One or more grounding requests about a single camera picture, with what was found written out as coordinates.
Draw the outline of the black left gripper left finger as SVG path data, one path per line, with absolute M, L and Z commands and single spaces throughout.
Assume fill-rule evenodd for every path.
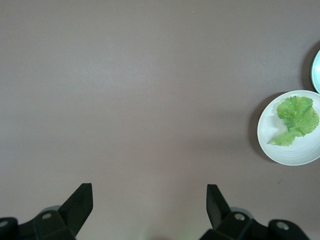
M 0 219 L 2 240 L 75 240 L 93 210 L 93 187 L 81 184 L 62 204 L 45 208 L 19 224 L 15 217 Z

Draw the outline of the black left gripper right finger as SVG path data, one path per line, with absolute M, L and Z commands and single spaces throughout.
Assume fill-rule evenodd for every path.
M 258 223 L 243 211 L 231 210 L 216 184 L 207 185 L 206 211 L 212 228 L 202 240 L 308 240 L 295 223 L 271 220 L 267 226 Z

